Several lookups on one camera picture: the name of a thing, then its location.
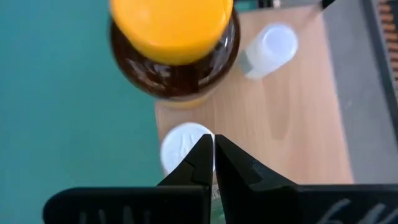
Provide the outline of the wooden shelf with black frame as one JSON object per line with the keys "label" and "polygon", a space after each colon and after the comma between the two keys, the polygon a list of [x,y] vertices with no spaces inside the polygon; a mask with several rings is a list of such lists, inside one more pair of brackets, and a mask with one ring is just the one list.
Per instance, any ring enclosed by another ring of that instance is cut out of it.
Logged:
{"label": "wooden shelf with black frame", "polygon": [[316,4],[239,15],[241,48],[274,22],[298,36],[294,58],[260,80],[234,65],[210,96],[186,109],[157,103],[160,138],[186,122],[222,134],[266,166],[299,184],[351,184],[323,17]]}

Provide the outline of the green table mat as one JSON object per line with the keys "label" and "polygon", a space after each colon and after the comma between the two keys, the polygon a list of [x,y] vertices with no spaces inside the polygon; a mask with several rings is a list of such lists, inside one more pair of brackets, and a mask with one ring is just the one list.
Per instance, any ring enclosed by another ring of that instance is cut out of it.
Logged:
{"label": "green table mat", "polygon": [[118,69],[109,0],[0,0],[0,224],[72,187],[163,178],[154,101]]}

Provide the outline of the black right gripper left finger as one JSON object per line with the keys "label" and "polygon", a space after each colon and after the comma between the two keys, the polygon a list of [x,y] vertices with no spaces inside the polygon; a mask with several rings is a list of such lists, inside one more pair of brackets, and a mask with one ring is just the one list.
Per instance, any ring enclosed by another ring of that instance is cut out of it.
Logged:
{"label": "black right gripper left finger", "polygon": [[210,224],[213,137],[204,134],[155,187],[77,187],[44,205],[45,224]]}

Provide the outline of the magenta-label bottle white cap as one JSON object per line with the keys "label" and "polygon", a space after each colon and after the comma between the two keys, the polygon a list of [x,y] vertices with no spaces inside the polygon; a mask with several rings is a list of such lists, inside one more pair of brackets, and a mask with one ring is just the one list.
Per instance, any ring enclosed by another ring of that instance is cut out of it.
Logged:
{"label": "magenta-label bottle white cap", "polygon": [[215,140],[208,128],[192,122],[179,124],[166,134],[160,145],[160,161],[165,175],[177,168],[204,134],[210,134]]}

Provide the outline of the small white bottle blue label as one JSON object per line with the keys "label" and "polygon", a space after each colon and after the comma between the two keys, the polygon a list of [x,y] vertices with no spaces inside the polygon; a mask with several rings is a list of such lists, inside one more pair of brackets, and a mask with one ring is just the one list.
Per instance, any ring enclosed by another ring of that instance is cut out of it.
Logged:
{"label": "small white bottle blue label", "polygon": [[298,48],[298,37],[291,26],[269,24],[241,51],[238,65],[246,78],[262,79],[291,61]]}

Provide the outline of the black hazard-striped floor mat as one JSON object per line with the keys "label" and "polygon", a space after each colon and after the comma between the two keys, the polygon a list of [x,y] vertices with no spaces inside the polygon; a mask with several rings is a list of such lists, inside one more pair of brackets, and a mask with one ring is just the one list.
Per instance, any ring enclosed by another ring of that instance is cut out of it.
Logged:
{"label": "black hazard-striped floor mat", "polygon": [[379,0],[377,10],[391,62],[394,83],[398,85],[398,0]]}

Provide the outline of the amber bottle yellow cap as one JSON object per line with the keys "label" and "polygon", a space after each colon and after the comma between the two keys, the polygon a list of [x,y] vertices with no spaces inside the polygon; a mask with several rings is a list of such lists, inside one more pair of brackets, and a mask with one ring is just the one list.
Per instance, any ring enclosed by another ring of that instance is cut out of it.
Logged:
{"label": "amber bottle yellow cap", "polygon": [[234,0],[109,0],[109,12],[120,71],[169,107],[205,101],[239,52]]}

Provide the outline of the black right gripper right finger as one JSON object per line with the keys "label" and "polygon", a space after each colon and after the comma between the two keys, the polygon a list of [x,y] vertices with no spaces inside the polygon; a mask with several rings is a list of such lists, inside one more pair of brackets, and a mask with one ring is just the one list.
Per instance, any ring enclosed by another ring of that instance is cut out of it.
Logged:
{"label": "black right gripper right finger", "polygon": [[220,134],[215,166],[227,224],[398,224],[398,184],[296,184]]}

